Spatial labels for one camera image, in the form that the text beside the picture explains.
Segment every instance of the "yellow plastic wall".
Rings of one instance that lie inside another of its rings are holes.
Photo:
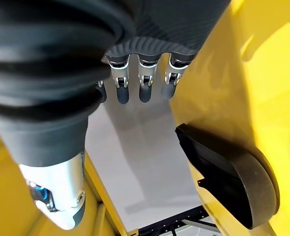
[[[164,56],[162,72],[166,63]],[[289,236],[290,0],[232,0],[170,104],[177,125],[189,123],[258,147],[276,176],[279,210],[252,231],[196,186],[223,234]],[[197,183],[202,176],[190,168]]]
[[[85,214],[77,228],[64,231],[36,208],[19,168],[0,141],[0,236],[126,236],[89,156],[85,159]]]

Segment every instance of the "yellow panel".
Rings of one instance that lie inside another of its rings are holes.
[[[189,123],[249,149],[256,146],[275,173],[279,211],[270,225],[254,231],[198,188],[223,233],[290,235],[290,0],[232,0],[170,104],[177,125]]]

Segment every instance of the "black metal frame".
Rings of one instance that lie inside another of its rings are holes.
[[[203,208],[203,206],[198,206],[193,209],[184,211],[180,214],[169,217],[167,219],[164,219],[162,221],[145,226],[138,230],[138,235],[139,236],[159,236],[160,234],[172,232],[173,236],[176,236],[175,229],[180,228],[185,225],[193,225],[199,228],[219,232],[215,224],[201,221],[201,219],[207,216],[208,216],[208,213]]]

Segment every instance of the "white floor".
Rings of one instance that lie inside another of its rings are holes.
[[[128,231],[200,205],[168,101],[160,95],[159,73],[151,101],[140,102],[135,58],[128,104],[117,101],[114,82],[107,80],[107,101],[89,117],[86,136],[86,150]]]

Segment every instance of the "robotic hand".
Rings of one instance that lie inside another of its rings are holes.
[[[129,55],[148,102],[161,54],[171,98],[229,0],[0,0],[0,136],[36,206],[65,230],[85,210],[88,116],[106,100],[109,61],[127,103]]]

